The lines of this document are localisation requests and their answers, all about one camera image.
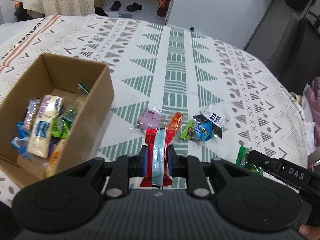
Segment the red candy wrapper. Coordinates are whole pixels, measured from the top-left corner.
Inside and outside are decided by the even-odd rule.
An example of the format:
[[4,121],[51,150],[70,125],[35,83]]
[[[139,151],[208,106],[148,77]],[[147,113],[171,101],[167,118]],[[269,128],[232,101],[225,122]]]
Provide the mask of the red candy wrapper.
[[146,130],[146,144],[148,144],[147,172],[140,183],[140,187],[158,187],[172,185],[167,175],[167,148],[175,131],[162,129]]

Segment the orange wrapper with circles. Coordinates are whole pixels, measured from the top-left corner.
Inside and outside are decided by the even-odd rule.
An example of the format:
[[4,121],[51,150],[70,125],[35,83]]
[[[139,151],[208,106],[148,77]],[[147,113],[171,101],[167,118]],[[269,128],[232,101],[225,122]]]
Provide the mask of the orange wrapper with circles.
[[177,132],[180,129],[182,117],[183,114],[176,112],[175,115],[170,119],[170,122],[168,122],[166,126],[167,130]]

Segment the floor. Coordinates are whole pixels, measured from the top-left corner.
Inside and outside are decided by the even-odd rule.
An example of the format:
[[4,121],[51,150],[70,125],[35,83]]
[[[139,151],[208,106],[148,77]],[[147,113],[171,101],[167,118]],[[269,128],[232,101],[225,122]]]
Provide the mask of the floor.
[[[105,11],[110,11],[110,7],[113,5],[115,0],[104,0],[103,9]],[[121,2],[121,8],[116,11],[120,14],[132,14],[132,19],[143,20],[151,23],[164,24],[165,17],[160,17],[157,15],[158,1],[152,0],[119,0]],[[142,5],[142,10],[136,12],[129,12],[125,8],[133,4],[134,2]]]

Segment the small cardboard box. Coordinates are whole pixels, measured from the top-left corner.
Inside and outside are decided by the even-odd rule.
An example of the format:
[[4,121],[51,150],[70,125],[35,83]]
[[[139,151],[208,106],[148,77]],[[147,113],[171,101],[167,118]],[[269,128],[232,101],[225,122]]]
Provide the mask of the small cardboard box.
[[94,7],[103,7],[104,6],[104,0],[93,0]]
[[96,61],[43,54],[20,77],[0,105],[0,170],[20,188],[39,181],[36,176],[43,172],[41,163],[45,160],[37,158],[30,163],[19,157],[11,144],[12,139],[18,137],[16,125],[23,121],[29,99],[52,94],[72,101],[79,82],[90,93],[61,151],[56,164],[56,173],[59,173],[91,157],[95,139],[114,98],[108,66]]

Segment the human hand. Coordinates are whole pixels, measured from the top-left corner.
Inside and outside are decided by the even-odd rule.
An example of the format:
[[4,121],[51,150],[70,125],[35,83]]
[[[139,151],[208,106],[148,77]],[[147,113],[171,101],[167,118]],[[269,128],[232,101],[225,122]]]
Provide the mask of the human hand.
[[320,240],[320,227],[301,225],[299,228],[299,233],[307,240]]

